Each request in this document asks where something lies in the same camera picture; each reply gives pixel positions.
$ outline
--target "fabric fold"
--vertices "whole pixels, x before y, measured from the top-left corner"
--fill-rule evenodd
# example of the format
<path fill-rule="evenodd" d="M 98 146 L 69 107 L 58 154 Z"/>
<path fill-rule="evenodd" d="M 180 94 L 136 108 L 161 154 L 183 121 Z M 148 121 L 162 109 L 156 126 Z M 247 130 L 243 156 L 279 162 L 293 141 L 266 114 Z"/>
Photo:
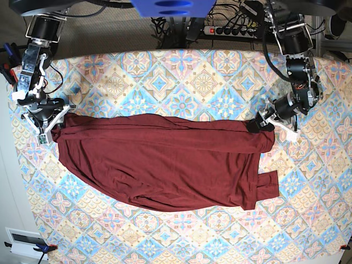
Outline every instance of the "fabric fold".
<path fill-rule="evenodd" d="M 213 205 L 250 210 L 279 192 L 276 172 L 258 175 L 274 132 L 251 134 L 245 124 L 67 114 L 53 138 L 69 171 L 121 202 L 166 212 Z"/>

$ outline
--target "table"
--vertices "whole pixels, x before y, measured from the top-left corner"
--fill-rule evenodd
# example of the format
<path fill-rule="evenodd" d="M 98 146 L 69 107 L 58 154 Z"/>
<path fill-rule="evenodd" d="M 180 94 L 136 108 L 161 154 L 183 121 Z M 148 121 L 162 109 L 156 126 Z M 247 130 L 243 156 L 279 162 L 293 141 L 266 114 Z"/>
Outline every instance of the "table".
<path fill-rule="evenodd" d="M 285 60 L 271 55 L 284 69 Z M 287 263 L 332 255 L 352 234 L 352 72 L 317 59 L 324 99 L 300 117 L 298 142 L 276 129 L 260 172 L 277 170 L 280 197 L 253 211 L 210 207 L 162 213 L 118 202 L 37 146 L 10 100 L 15 146 L 39 232 L 59 249 L 51 263 Z M 141 51 L 53 62 L 64 76 L 53 96 L 94 117 L 155 113 L 197 121 L 244 120 L 290 89 L 258 52 Z M 60 82 L 49 69 L 48 89 Z"/>

